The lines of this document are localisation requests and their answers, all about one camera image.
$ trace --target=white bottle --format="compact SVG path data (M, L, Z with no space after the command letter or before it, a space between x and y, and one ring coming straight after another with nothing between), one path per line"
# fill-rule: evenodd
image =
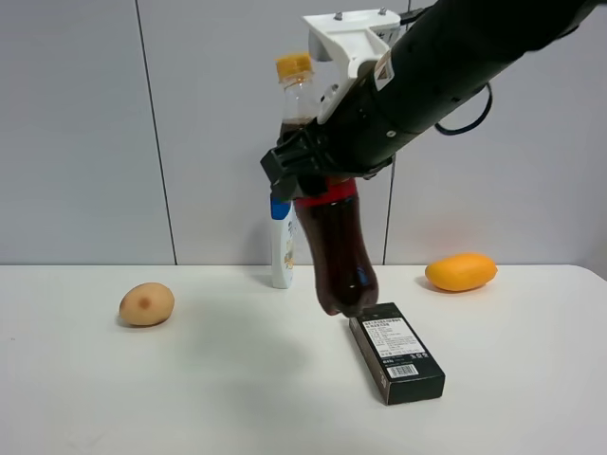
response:
M269 204L272 215L272 286L288 289L293 282L293 204L271 197Z

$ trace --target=bottle neck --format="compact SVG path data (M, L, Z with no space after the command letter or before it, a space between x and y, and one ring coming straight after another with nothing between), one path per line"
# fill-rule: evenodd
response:
M306 124L319 113L312 73L304 72L281 82L285 89L283 123Z

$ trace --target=robotic arm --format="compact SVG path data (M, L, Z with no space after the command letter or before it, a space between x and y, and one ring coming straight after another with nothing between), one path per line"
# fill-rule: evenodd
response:
M427 9L306 16L309 47L340 84L319 116L262 159L272 195L326 192L325 177L370 178L527 51L565 36L599 0L438 0ZM401 37L398 29L412 27Z

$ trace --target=potato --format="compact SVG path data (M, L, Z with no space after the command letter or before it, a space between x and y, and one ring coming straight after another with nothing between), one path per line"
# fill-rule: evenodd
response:
M146 282L124 296L119 313L131 325L156 325L171 316L174 306L171 289L159 282Z

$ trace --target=black cable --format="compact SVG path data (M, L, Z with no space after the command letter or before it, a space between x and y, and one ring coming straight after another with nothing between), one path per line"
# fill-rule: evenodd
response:
M487 99L487 104L485 106L485 110L483 111L483 114L481 114L481 117L476 119L470 125L465 126L463 128L458 128L456 130L450 130L450 129L442 126L440 123L436 123L434 125L434 128L436 128L436 131L438 131L441 135L445 135L445 136L457 136L457 135L462 135L464 133L467 133L468 131L472 131L478 125L483 123L483 121L485 121L485 118L487 118L489 111L491 110L491 106L493 105L493 91L491 90L491 84L489 82L487 82L485 84L485 87L487 88L487 91L489 92L489 98Z

